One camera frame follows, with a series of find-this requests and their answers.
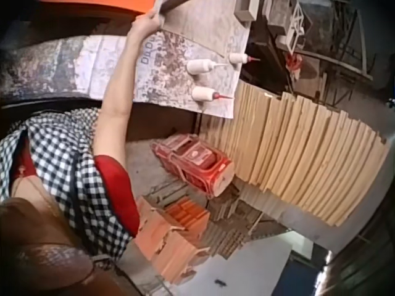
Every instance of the table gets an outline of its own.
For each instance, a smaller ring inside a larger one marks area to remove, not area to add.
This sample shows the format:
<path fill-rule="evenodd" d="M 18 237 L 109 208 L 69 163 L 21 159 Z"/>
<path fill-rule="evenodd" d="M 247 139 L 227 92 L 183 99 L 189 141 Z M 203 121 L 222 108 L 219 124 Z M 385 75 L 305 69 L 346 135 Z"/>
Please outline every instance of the table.
<path fill-rule="evenodd" d="M 197 5 L 194 0 L 190 2 L 188 9 Z M 244 52 L 250 24 L 239 23 L 233 14 L 222 17 L 230 18 L 231 24 L 229 28 L 219 28 L 229 33 L 225 56 L 229 52 Z M 201 21 L 213 21 L 212 28 L 217 30 L 216 20 L 203 17 Z M 124 47 L 125 32 L 129 27 L 129 23 L 116 20 L 98 23 L 87 35 L 52 39 L 10 52 L 7 66 L 1 73 L 0 97 L 3 104 L 54 97 L 101 100 Z M 162 30 L 152 35 L 144 43 L 138 61 L 134 101 L 233 118 L 233 100 L 200 103 L 193 101 L 190 94 L 192 88 L 198 85 L 233 96 L 241 67 L 229 64 L 208 74 L 192 77 L 187 74 L 185 65 L 188 60 L 197 58 L 217 62 L 227 60 L 177 34 Z"/>

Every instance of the checkered shirt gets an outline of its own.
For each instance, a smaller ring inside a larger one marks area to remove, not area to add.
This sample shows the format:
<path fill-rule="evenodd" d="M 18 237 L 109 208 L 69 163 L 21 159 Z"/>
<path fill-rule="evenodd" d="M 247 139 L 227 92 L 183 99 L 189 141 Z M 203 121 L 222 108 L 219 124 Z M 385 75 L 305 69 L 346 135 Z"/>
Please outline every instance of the checkered shirt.
<path fill-rule="evenodd" d="M 96 253 L 117 261 L 131 236 L 112 212 L 106 189 L 95 167 L 91 144 L 97 109 L 78 109 L 64 113 L 42 113 L 15 123 L 0 141 L 0 202 L 10 197 L 10 170 L 14 151 L 23 131 L 27 131 L 31 159 L 45 189 L 55 197 L 70 226 L 76 220 L 70 199 L 73 157 L 78 154 L 75 188 L 80 201 L 83 231 Z"/>

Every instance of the wooden plank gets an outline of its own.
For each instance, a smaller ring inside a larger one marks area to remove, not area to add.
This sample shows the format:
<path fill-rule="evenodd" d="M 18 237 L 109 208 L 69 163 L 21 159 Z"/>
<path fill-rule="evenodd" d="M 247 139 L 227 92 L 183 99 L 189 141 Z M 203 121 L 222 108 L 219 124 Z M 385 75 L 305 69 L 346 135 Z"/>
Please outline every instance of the wooden plank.
<path fill-rule="evenodd" d="M 217 147 L 215 144 L 217 143 L 216 136 L 218 134 L 219 129 L 220 129 L 220 118 L 216 116 L 211 116 L 207 142 L 215 148 Z"/>
<path fill-rule="evenodd" d="M 283 124 L 284 121 L 284 117 L 285 117 L 285 113 L 287 110 L 287 105 L 288 104 L 293 104 L 291 100 L 288 99 L 288 96 L 286 95 L 286 93 L 283 93 L 283 98 L 280 101 L 280 106 L 278 109 L 278 113 L 273 114 L 273 117 L 275 117 L 275 121 L 273 123 L 273 127 L 272 127 L 272 131 L 271 131 L 271 135 L 270 135 L 270 142 L 268 144 L 268 148 L 267 151 L 265 150 L 265 158 L 262 164 L 262 167 L 260 168 L 259 171 L 259 175 L 257 177 L 256 180 L 256 185 L 261 185 L 262 184 L 262 180 L 264 180 L 265 175 L 267 174 L 267 168 L 269 166 L 269 163 L 272 159 L 272 155 L 275 151 L 276 148 L 276 144 L 278 141 L 278 138 L 280 137 L 280 131 L 281 131 L 281 126 Z"/>
<path fill-rule="evenodd" d="M 213 134 L 213 137 L 214 137 L 213 146 L 215 148 L 219 148 L 221 137 L 222 137 L 222 132 L 223 132 L 224 121 L 225 121 L 225 119 L 222 117 L 216 118 L 215 122 L 217 123 L 217 128 L 215 129 L 214 134 Z"/>
<path fill-rule="evenodd" d="M 349 197 L 347 194 L 358 178 L 362 167 L 365 165 L 369 152 L 373 149 L 376 138 L 377 134 L 372 131 L 371 128 L 367 127 L 364 137 L 362 138 L 361 146 L 358 148 L 352 164 L 348 168 L 342 183 L 332 195 L 333 207 L 331 207 L 331 212 L 325 217 L 325 221 L 329 225 L 333 225 L 335 223 L 335 216 L 344 212 L 344 207 L 346 206 Z"/>
<path fill-rule="evenodd" d="M 260 92 L 257 100 L 255 120 L 248 139 L 247 159 L 243 160 L 245 167 L 245 171 L 243 172 L 245 182 L 249 182 L 254 165 L 257 162 L 259 143 L 262 142 L 270 105 L 270 98 L 265 96 L 263 92 Z"/>
<path fill-rule="evenodd" d="M 344 193 L 344 188 L 349 182 L 350 175 L 355 171 L 358 162 L 362 156 L 362 152 L 368 145 L 368 140 L 372 134 L 372 129 L 366 124 L 360 123 L 354 143 L 350 148 L 350 152 L 346 156 L 345 161 L 341 164 L 341 169 L 336 174 L 336 179 L 328 192 L 327 203 L 322 210 L 322 218 L 327 221 L 333 211 L 336 210 L 340 201 L 341 195 Z"/>
<path fill-rule="evenodd" d="M 258 120 L 259 117 L 261 117 L 259 115 L 259 101 L 260 101 L 260 97 L 259 97 L 259 92 L 257 91 L 256 88 L 252 89 L 252 96 L 250 97 L 251 100 L 251 104 L 249 106 L 249 110 L 248 110 L 248 121 L 246 122 L 244 129 L 243 129 L 243 137 L 241 142 L 239 143 L 240 146 L 240 150 L 242 151 L 242 155 L 241 158 L 239 160 L 239 175 L 238 177 L 240 179 L 242 179 L 243 181 L 247 181 L 247 175 L 248 170 L 249 170 L 249 165 L 247 163 L 247 161 L 249 160 L 250 157 L 252 157 L 252 155 L 250 154 L 252 151 L 252 144 L 250 143 L 250 140 L 253 137 L 253 133 L 255 132 L 254 130 L 254 125 L 255 122 Z M 259 131 L 257 131 L 257 134 L 255 134 L 255 138 L 256 137 L 261 137 L 262 132 L 259 133 Z"/>
<path fill-rule="evenodd" d="M 271 177 L 273 168 L 277 162 L 278 154 L 280 153 L 280 150 L 283 147 L 283 141 L 289 127 L 289 122 L 291 120 L 291 113 L 294 109 L 295 104 L 296 102 L 288 101 L 286 105 L 284 118 L 283 121 L 281 122 L 280 133 L 278 134 L 278 137 L 276 137 L 275 148 L 273 150 L 272 157 L 270 158 L 270 162 L 268 164 L 267 169 L 263 171 L 264 174 L 262 175 L 262 181 L 260 182 L 260 186 L 259 186 L 261 191 L 264 191 L 267 188 L 267 183 L 269 178 Z"/>
<path fill-rule="evenodd" d="M 330 113 L 329 125 L 326 128 L 325 132 L 323 132 L 323 134 L 325 134 L 325 137 L 323 138 L 323 141 L 319 143 L 318 154 L 316 157 L 314 157 L 314 162 L 309 169 L 307 176 L 303 179 L 303 182 L 300 185 L 299 189 L 295 191 L 292 201 L 293 204 L 303 206 L 308 196 L 306 194 L 306 190 L 308 188 L 312 188 L 313 185 L 316 184 L 316 180 L 320 179 L 319 174 L 323 173 L 322 163 L 324 157 L 326 156 L 326 153 L 328 152 L 328 148 L 330 147 L 332 140 L 335 138 L 334 133 L 336 130 L 340 130 L 340 126 L 344 124 L 347 116 L 345 112 L 342 112 L 341 114 L 342 115 L 340 116 L 340 114 L 336 112 Z"/>
<path fill-rule="evenodd" d="M 326 179 L 328 179 L 333 167 L 335 166 L 350 130 L 351 123 L 351 119 L 344 117 L 344 121 L 335 131 L 333 140 L 331 141 L 331 144 L 328 148 L 328 152 L 326 153 L 325 158 L 318 169 L 316 178 L 314 178 L 314 183 L 312 183 L 306 191 L 306 202 L 302 206 L 304 210 L 311 211 L 318 204 L 319 199 L 317 199 L 317 195 L 319 192 L 321 192 L 322 187 L 326 183 Z"/>
<path fill-rule="evenodd" d="M 235 129 L 238 125 L 239 119 L 240 119 L 240 112 L 241 109 L 243 108 L 244 104 L 244 99 L 243 99 L 243 90 L 244 90 L 244 85 L 245 83 L 241 80 L 239 80 L 239 83 L 237 85 L 236 93 L 235 93 L 235 103 L 238 104 L 238 107 L 234 109 L 234 117 L 232 121 L 229 121 L 229 131 L 228 131 L 228 136 L 227 136 L 227 142 L 224 143 L 224 152 L 227 154 L 227 156 L 231 157 L 232 151 L 233 151 L 233 144 L 235 140 Z"/>
<path fill-rule="evenodd" d="M 275 182 L 279 177 L 280 171 L 283 168 L 286 156 L 289 153 L 289 149 L 291 148 L 292 140 L 297 128 L 297 123 L 299 122 L 299 118 L 301 117 L 302 107 L 306 109 L 308 104 L 309 104 L 309 100 L 304 99 L 303 97 L 296 98 L 296 103 L 292 109 L 291 119 L 289 120 L 289 125 L 288 128 L 286 129 L 284 141 L 282 142 L 281 149 L 276 159 L 273 170 L 269 171 L 270 178 L 267 181 L 265 189 L 269 189 L 269 190 L 273 189 Z"/>
<path fill-rule="evenodd" d="M 241 91 L 244 88 L 244 84 L 241 80 L 239 81 L 236 92 L 235 92 L 235 106 L 234 106 L 234 115 L 233 119 L 224 119 L 223 123 L 223 129 L 222 129 L 222 135 L 220 139 L 220 144 L 219 144 L 219 149 L 229 155 L 230 153 L 230 137 L 231 137 L 231 132 L 232 129 L 234 128 L 234 125 L 237 124 L 239 120 L 239 111 L 241 108 L 241 102 L 243 101 L 243 98 L 241 97 Z"/>
<path fill-rule="evenodd" d="M 239 173 L 241 171 L 242 167 L 242 157 L 245 151 L 245 148 L 247 147 L 247 137 L 248 137 L 248 132 L 250 130 L 250 125 L 252 121 L 252 114 L 254 113 L 254 107 L 256 103 L 256 92 L 254 87 L 249 86 L 246 91 L 246 107 L 244 109 L 243 117 L 242 117 L 242 122 L 240 124 L 239 128 L 239 133 L 237 137 L 237 142 L 236 142 L 236 153 L 235 156 L 233 157 L 233 161 L 235 163 L 235 173 L 237 176 L 239 176 Z"/>
<path fill-rule="evenodd" d="M 275 185 L 275 192 L 278 192 L 278 196 L 280 196 L 281 199 L 283 199 L 284 190 L 289 184 L 291 178 L 294 176 L 296 167 L 299 165 L 316 115 L 318 105 L 314 104 L 310 100 L 307 100 L 307 102 L 309 104 L 307 106 L 306 113 L 303 114 L 302 111 L 301 114 L 301 118 L 304 117 L 305 119 L 299 120 L 290 153 L 287 155 L 283 170 Z"/>
<path fill-rule="evenodd" d="M 360 121 L 352 121 L 349 133 L 344 142 L 343 148 L 336 159 L 336 163 L 331 170 L 329 177 L 325 180 L 325 185 L 323 186 L 321 192 L 319 192 L 316 196 L 316 199 L 319 201 L 319 203 L 313 211 L 314 215 L 322 218 L 323 213 L 330 206 L 330 197 L 335 190 L 336 185 L 338 185 L 341 178 L 344 176 L 346 171 L 345 168 L 351 164 L 352 156 L 357 150 L 357 145 L 360 145 L 364 130 L 365 127 Z"/>
<path fill-rule="evenodd" d="M 233 129 L 232 129 L 232 134 L 230 138 L 230 144 L 231 148 L 229 151 L 229 157 L 234 159 L 236 157 L 236 154 L 238 152 L 238 144 L 239 144 L 239 138 L 241 134 L 241 129 L 243 128 L 243 121 L 246 116 L 246 109 L 247 105 L 249 102 L 249 95 L 250 95 L 251 89 L 248 87 L 248 84 L 243 83 L 243 88 L 241 89 L 241 94 L 240 94 L 240 99 L 241 99 L 241 108 L 239 111 L 239 118 L 238 120 L 233 124 Z"/>
<path fill-rule="evenodd" d="M 356 206 L 365 197 L 374 180 L 376 179 L 378 172 L 383 166 L 389 149 L 389 142 L 384 145 L 381 143 L 380 138 L 376 139 L 376 143 L 368 157 L 367 163 L 349 193 L 350 198 L 347 205 L 350 204 L 350 206 L 348 208 L 345 206 L 347 210 L 344 215 L 336 221 L 337 226 L 340 226 L 349 217 L 352 211 L 354 211 Z"/>
<path fill-rule="evenodd" d="M 282 106 L 283 106 L 283 110 L 282 110 L 282 116 L 283 116 L 285 111 L 285 100 L 283 101 Z M 267 122 L 265 124 L 265 129 L 262 134 L 262 139 L 260 140 L 257 159 L 254 168 L 252 169 L 251 177 L 249 180 L 249 183 L 255 186 L 258 185 L 258 182 L 260 181 L 258 177 L 260 175 L 261 169 L 263 169 L 264 166 L 265 156 L 268 152 L 268 146 L 272 139 L 272 135 L 275 129 L 276 118 L 281 116 L 281 114 L 279 114 L 279 112 L 281 112 L 281 110 L 279 111 L 279 108 L 280 108 L 280 101 L 274 98 L 270 99 Z"/>
<path fill-rule="evenodd" d="M 235 17 L 240 22 L 257 20 L 259 0 L 236 0 Z"/>
<path fill-rule="evenodd" d="M 299 162 L 299 165 L 294 172 L 294 177 L 291 179 L 288 187 L 285 189 L 284 193 L 281 196 L 282 200 L 294 203 L 293 197 L 295 197 L 295 193 L 305 179 L 305 176 L 315 159 L 322 139 L 325 136 L 324 128 L 325 125 L 329 122 L 330 114 L 331 112 L 324 106 L 318 106 L 317 115 L 315 117 L 311 135 L 306 144 L 306 149 L 304 150 L 301 161 Z"/>
<path fill-rule="evenodd" d="M 205 142 L 207 142 L 207 139 L 209 137 L 210 120 L 211 120 L 210 115 L 202 114 L 202 122 L 200 127 L 199 138 L 201 138 Z"/>

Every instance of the person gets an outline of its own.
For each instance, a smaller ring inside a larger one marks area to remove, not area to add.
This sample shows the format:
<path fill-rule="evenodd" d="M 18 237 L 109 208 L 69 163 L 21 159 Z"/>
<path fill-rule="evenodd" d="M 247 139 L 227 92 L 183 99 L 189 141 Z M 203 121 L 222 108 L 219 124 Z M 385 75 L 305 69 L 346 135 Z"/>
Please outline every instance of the person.
<path fill-rule="evenodd" d="M 159 27 L 154 11 L 132 23 L 100 110 L 40 112 L 0 141 L 6 290 L 123 295 L 97 266 L 110 268 L 138 232 L 125 141 L 141 45 Z"/>

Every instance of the white bottle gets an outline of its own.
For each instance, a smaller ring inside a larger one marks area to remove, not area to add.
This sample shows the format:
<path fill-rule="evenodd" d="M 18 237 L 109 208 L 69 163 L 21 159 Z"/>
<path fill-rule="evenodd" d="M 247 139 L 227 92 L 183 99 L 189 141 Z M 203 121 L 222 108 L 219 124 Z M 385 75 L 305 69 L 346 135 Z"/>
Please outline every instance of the white bottle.
<path fill-rule="evenodd" d="M 196 102 L 211 102 L 217 99 L 232 99 L 228 96 L 223 96 L 212 88 L 205 88 L 203 86 L 195 86 L 192 90 L 192 99 Z"/>
<path fill-rule="evenodd" d="M 232 52 L 229 54 L 229 62 L 231 62 L 231 64 L 246 64 L 249 62 L 249 56 L 247 54 L 237 54 Z"/>
<path fill-rule="evenodd" d="M 186 70 L 191 75 L 207 73 L 218 66 L 225 66 L 226 64 L 217 64 L 209 59 L 190 60 L 186 64 Z"/>

